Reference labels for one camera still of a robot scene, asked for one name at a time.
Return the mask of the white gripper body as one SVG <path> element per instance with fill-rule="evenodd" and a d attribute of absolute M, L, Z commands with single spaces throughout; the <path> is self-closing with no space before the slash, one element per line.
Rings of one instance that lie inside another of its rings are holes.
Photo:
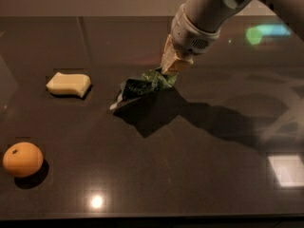
<path fill-rule="evenodd" d="M 174 50 L 186 55 L 205 53 L 219 38 L 219 33 L 220 29 L 207 32 L 195 26 L 186 15 L 184 4 L 178 9 L 170 31 Z"/>

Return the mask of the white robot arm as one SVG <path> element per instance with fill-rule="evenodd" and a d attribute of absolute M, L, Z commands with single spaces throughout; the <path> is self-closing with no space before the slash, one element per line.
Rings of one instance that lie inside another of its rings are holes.
<path fill-rule="evenodd" d="M 186 0 L 177 11 L 161 58 L 161 73 L 176 75 L 208 51 L 222 24 L 252 0 Z M 304 0 L 257 0 L 267 6 L 300 39 L 304 39 Z"/>

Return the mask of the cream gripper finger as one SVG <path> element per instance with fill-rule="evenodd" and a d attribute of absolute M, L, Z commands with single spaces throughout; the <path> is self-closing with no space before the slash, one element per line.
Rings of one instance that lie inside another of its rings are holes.
<path fill-rule="evenodd" d="M 188 54 L 183 54 L 175 51 L 175 64 L 174 64 L 174 70 L 173 71 L 162 71 L 161 73 L 163 75 L 170 75 L 174 76 L 178 73 L 184 71 L 185 69 L 189 68 L 191 65 L 193 65 L 193 56 Z"/>
<path fill-rule="evenodd" d="M 175 49 L 172 43 L 172 36 L 168 35 L 165 42 L 163 55 L 161 57 L 161 70 L 173 71 L 174 64 L 175 64 Z"/>

